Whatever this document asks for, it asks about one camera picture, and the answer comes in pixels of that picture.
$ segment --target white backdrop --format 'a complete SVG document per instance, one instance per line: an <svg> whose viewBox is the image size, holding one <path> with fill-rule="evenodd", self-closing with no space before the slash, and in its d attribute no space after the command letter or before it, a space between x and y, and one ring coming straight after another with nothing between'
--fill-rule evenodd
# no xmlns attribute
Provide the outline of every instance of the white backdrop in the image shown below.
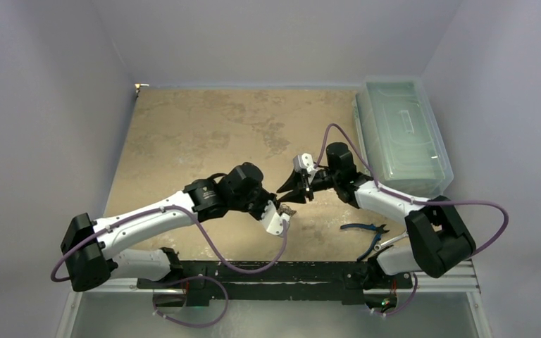
<svg viewBox="0 0 541 338"><path fill-rule="evenodd" d="M135 82L359 85L420 75L461 0L94 0Z"/></svg>
<svg viewBox="0 0 541 338"><path fill-rule="evenodd" d="M134 90L89 0L0 1L0 337L54 336L50 269L103 212Z"/></svg>
<svg viewBox="0 0 541 338"><path fill-rule="evenodd" d="M475 258L496 337L541 337L541 1L465 0L423 74L455 180L506 206L508 231ZM497 212L460 208L478 242Z"/></svg>

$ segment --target clear plastic container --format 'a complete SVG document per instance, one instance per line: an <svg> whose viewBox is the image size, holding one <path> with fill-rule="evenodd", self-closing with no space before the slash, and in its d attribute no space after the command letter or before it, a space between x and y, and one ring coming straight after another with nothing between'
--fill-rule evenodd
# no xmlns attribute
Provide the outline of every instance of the clear plastic container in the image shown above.
<svg viewBox="0 0 541 338"><path fill-rule="evenodd" d="M453 180L447 151L419 77L370 77L356 95L362 153L381 183L433 198Z"/></svg>

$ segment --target wrench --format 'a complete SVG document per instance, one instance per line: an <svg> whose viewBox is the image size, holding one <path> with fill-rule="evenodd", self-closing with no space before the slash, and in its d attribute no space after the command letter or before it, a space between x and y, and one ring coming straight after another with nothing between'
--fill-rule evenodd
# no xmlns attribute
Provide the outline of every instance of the wrench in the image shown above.
<svg viewBox="0 0 541 338"><path fill-rule="evenodd" d="M408 234L407 234L407 231L398 235L398 236L395 236L391 239L387 239L386 241L384 241L383 243L378 243L374 246L374 251L380 251L382 248L386 247L386 246L389 246L405 237L407 237Z"/></svg>

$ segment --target blue-handled pliers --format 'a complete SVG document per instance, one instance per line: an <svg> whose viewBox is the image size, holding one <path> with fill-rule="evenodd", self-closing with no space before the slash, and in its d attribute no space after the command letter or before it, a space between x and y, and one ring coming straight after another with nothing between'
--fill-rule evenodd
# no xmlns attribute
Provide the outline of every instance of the blue-handled pliers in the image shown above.
<svg viewBox="0 0 541 338"><path fill-rule="evenodd" d="M364 252L361 256L359 256L356 259L356 262L362 261L370 254L370 252L372 252L372 250L374 250L374 246L378 243L378 241L380 241L380 239L383 237L383 234L386 234L387 232L389 232L389 230L385 230L386 226L387 226L386 224L383 224L380 227L377 227L374 224L367 225L367 224L362 224L362 223L350 223L350 224L341 225L340 229L342 230L349 229L351 227L357 227L359 229L376 231L376 235L374 236L374 239L372 240L372 244L370 244L370 247L368 248L368 250L366 250L366 252Z"/></svg>

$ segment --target wooden table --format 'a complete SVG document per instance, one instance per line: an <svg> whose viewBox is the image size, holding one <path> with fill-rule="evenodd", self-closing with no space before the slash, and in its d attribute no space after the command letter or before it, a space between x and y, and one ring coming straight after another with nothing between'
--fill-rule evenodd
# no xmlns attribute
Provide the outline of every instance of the wooden table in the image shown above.
<svg viewBox="0 0 541 338"><path fill-rule="evenodd" d="M159 201L198 178L229 172L245 161L264 174L274 192L304 152L318 156L328 123L341 125L356 139L352 115L354 91L346 90L187 90L141 91L117 168L106 215L117 215ZM343 141L334 130L329 143ZM332 192L313 202L290 204L292 218L282 261L352 261L370 245L374 232L341 231L345 223L387 223L383 239L404 231L381 215L352 208ZM281 238L268 234L250 215L229 212L204 227L231 260L270 260ZM181 259L215 260L195 226L160 234L136 249L162 246Z"/></svg>

